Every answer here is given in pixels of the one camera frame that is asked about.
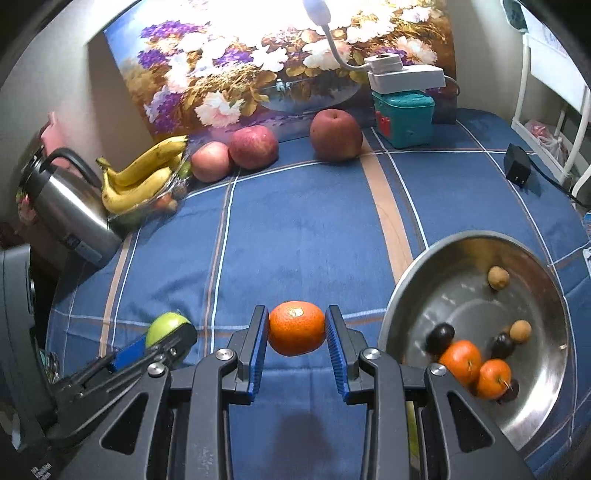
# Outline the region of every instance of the red apple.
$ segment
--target red apple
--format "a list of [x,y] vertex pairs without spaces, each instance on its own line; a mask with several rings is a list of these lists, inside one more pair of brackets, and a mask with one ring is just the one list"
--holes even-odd
[[228,147],[221,142],[209,142],[191,155],[191,171],[196,179],[211,183],[232,171]]
[[255,125],[237,130],[230,137],[230,155],[247,170],[268,167],[279,156],[279,142],[267,127]]
[[329,108],[318,112],[312,120],[310,141],[320,160],[342,161],[361,153],[363,133],[347,112]]

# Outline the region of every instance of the floral painting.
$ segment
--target floral painting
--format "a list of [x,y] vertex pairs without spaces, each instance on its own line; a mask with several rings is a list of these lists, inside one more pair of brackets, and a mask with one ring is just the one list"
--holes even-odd
[[[444,0],[327,0],[342,59],[393,52],[455,76]],[[367,75],[342,69],[301,0],[142,0],[105,30],[155,139],[224,140],[253,124],[279,140],[308,134],[335,107],[375,122]]]

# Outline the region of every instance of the stainless steel bowl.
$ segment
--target stainless steel bowl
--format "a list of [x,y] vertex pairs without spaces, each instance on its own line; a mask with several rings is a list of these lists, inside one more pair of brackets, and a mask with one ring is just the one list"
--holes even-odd
[[[509,286],[499,292],[487,281],[499,265]],[[483,360],[492,339],[518,319],[531,323],[529,341],[506,360],[519,381],[519,395],[503,405],[479,400],[517,449],[550,414],[566,370],[567,314],[546,267],[527,247],[506,235],[471,231],[432,245],[408,267],[388,304],[378,347],[399,362],[426,367],[432,360],[425,338],[438,323],[453,325],[456,339],[473,342]]]

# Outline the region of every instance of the green apple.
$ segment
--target green apple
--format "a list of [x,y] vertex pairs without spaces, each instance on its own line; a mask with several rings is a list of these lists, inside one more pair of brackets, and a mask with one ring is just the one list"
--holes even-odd
[[146,334],[146,348],[162,340],[183,323],[189,323],[189,321],[180,313],[167,312],[162,314],[152,322],[152,325],[148,329],[148,333]]

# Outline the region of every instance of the wall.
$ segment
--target wall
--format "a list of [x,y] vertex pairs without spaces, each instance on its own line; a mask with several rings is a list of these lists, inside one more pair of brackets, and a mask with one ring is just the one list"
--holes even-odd
[[[508,24],[499,0],[447,0],[456,49],[458,105],[494,112],[508,122],[521,80],[521,33]],[[530,76],[524,119],[555,124],[558,96]]]
[[[94,158],[104,155],[124,167],[151,145],[100,34],[132,3],[74,0],[30,44],[0,89],[0,219],[14,221],[25,151],[50,111],[57,112],[68,145],[93,166]],[[448,4],[462,85],[459,105],[509,121],[519,89],[520,33],[507,24],[498,0]],[[525,116],[554,122],[554,94],[535,79],[529,85]]]
[[132,3],[74,0],[33,40],[0,89],[0,219],[14,218],[25,150],[50,111],[68,145],[92,165],[104,155],[122,167],[151,146],[102,35]]

